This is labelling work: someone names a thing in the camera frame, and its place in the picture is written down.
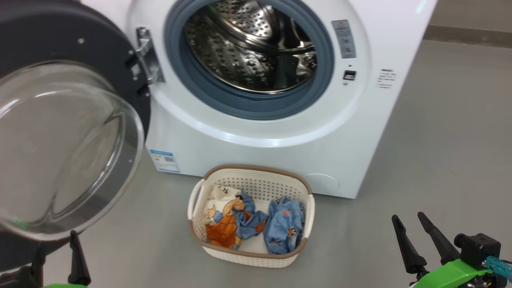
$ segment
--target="white handle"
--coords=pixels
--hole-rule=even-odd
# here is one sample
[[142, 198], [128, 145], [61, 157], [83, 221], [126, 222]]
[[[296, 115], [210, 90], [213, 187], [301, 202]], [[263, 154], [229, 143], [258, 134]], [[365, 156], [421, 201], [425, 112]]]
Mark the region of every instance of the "white handle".
[[313, 195], [309, 195], [308, 201], [308, 213], [306, 215], [306, 228], [304, 229], [304, 238], [309, 238], [311, 229], [313, 228], [313, 222], [315, 220], [315, 198]]
[[203, 182], [204, 182], [204, 179], [201, 179], [201, 181], [197, 182], [196, 186], [192, 190], [192, 194], [190, 195], [190, 199], [188, 200], [187, 216], [188, 216], [189, 220], [192, 220], [192, 215], [193, 215], [193, 212], [195, 210], [194, 209], [195, 208], [194, 204], [196, 203], [196, 196], [197, 196], [197, 193], [199, 193], [199, 191], [203, 187]]

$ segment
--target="metal hinge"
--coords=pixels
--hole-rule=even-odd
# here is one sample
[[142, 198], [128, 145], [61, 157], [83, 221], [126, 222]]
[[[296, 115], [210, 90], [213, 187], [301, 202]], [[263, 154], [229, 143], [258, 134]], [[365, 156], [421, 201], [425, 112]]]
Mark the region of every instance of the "metal hinge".
[[139, 45], [136, 51], [146, 71], [147, 83], [165, 82], [149, 28], [138, 27], [136, 31]]

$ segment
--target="laundry basket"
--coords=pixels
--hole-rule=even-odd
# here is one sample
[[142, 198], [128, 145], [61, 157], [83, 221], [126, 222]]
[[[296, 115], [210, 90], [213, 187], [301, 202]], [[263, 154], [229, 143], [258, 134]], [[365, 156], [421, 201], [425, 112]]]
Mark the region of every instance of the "laundry basket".
[[[206, 242], [204, 206], [214, 185], [241, 189], [252, 197], [256, 210], [268, 212], [272, 200], [287, 196], [302, 202], [305, 215], [304, 231], [300, 245], [283, 255], [268, 254], [263, 233], [242, 241], [238, 250], [215, 246]], [[308, 183], [300, 176], [281, 170], [243, 165], [223, 165], [210, 170], [201, 179], [188, 202], [188, 220], [194, 240], [210, 255], [239, 264], [282, 268], [290, 265], [308, 242], [315, 215], [315, 200]]]

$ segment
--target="laundry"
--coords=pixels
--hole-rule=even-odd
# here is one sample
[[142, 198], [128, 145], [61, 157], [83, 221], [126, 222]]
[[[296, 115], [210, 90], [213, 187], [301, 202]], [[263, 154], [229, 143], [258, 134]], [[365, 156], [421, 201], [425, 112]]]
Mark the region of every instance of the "laundry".
[[242, 240], [263, 231], [267, 214], [255, 211], [254, 201], [241, 190], [224, 186], [218, 189], [224, 195], [213, 191], [214, 199], [206, 206], [206, 238], [213, 245], [238, 250]]
[[282, 197], [268, 207], [267, 225], [263, 231], [269, 254], [287, 254], [300, 244], [304, 228], [301, 202]]

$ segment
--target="basket rim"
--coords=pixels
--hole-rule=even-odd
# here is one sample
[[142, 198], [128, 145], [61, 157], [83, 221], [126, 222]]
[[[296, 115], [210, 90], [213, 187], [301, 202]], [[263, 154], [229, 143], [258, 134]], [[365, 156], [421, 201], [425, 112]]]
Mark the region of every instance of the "basket rim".
[[309, 184], [307, 183], [307, 181], [304, 178], [302, 178], [300, 175], [297, 175], [297, 174], [291, 173], [291, 172], [287, 172], [284, 170], [280, 170], [280, 169], [275, 169], [275, 168], [267, 168], [267, 167], [251, 166], [251, 165], [243, 165], [243, 164], [225, 164], [225, 165], [217, 166], [217, 167], [211, 169], [210, 171], [208, 171], [208, 173], [206, 173], [206, 175], [204, 175], [203, 179], [208, 180], [208, 177], [210, 177], [213, 173], [215, 173], [219, 170], [223, 170], [223, 169], [254, 170], [254, 171], [280, 174], [283, 176], [295, 178], [295, 179], [299, 180], [306, 187], [306, 190], [308, 191], [309, 195], [313, 195], [313, 192], [311, 191], [311, 187], [309, 187]]
[[[308, 194], [310, 195], [310, 197], [313, 197], [313, 192], [311, 191], [311, 187], [309, 187], [309, 184], [307, 183], [307, 181], [304, 178], [302, 178], [301, 176], [299, 176], [295, 173], [291, 173], [291, 172], [287, 172], [287, 171], [283, 171], [283, 170], [279, 170], [279, 169], [275, 169], [275, 168], [266, 168], [266, 167], [243, 165], [243, 164], [225, 164], [225, 165], [217, 166], [217, 167], [211, 169], [210, 171], [208, 171], [208, 173], [206, 173], [206, 175], [204, 175], [203, 179], [207, 180], [208, 177], [211, 176], [213, 173], [215, 173], [219, 170], [223, 170], [223, 169], [254, 170], [254, 171], [280, 174], [283, 176], [295, 178], [295, 179], [299, 180], [306, 187], [306, 190], [308, 191]], [[193, 224], [192, 220], [189, 220], [189, 226], [190, 226], [190, 233], [192, 234], [192, 238], [199, 245], [206, 247], [206, 248], [213, 249], [213, 250], [217, 250], [220, 252], [226, 252], [226, 253], [239, 255], [239, 256], [245, 256], [245, 257], [263, 258], [263, 259], [278, 259], [278, 260], [279, 259], [288, 259], [290, 257], [297, 255], [300, 251], [302, 251], [302, 249], [304, 249], [304, 246], [306, 246], [306, 243], [308, 242], [308, 238], [304, 237], [301, 240], [301, 244], [299, 244], [299, 246], [297, 248], [295, 248], [295, 250], [293, 250], [290, 253], [280, 254], [280, 255], [238, 251], [238, 250], [233, 250], [233, 249], [229, 249], [229, 248], [225, 248], [225, 247], [215, 246], [213, 244], [204, 242], [203, 240], [199, 239], [199, 237], [196, 235], [196, 233], [194, 231], [194, 224]]]

